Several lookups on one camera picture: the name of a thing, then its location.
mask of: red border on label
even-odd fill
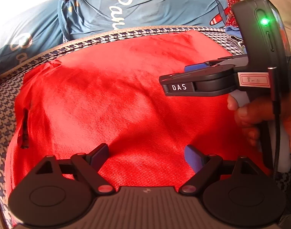
[[[267,79],[267,83],[246,83],[243,82],[243,77],[265,77]],[[247,75],[247,74],[240,74],[240,81],[241,81],[241,85],[250,85],[250,86],[266,86],[266,87],[270,87],[270,83],[269,83],[269,78],[267,75]]]

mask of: device screen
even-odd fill
[[[274,8],[271,8],[271,9],[272,9],[274,17],[276,19],[276,22],[279,25],[279,31],[280,31],[280,34],[281,34],[281,37],[282,37],[282,42],[283,42],[285,54],[287,56],[291,56],[291,49],[290,49],[290,46],[289,46],[289,41],[288,41],[288,38],[287,38],[287,35],[286,35],[286,31],[285,31],[285,27],[284,27],[284,24],[282,22],[282,19],[281,19],[279,13]]]

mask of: white label sticker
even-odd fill
[[[238,72],[240,86],[270,88],[267,72]]]

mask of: human hand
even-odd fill
[[[257,146],[260,131],[255,126],[262,121],[275,119],[270,97],[259,97],[251,103],[239,108],[237,101],[228,96],[228,109],[235,111],[235,121],[242,127],[244,136],[252,146]],[[280,119],[290,138],[291,147],[291,93],[282,98]]]

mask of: blue blanket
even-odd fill
[[[228,11],[227,0],[49,0],[0,28],[0,74],[96,33],[158,25],[224,27]]]

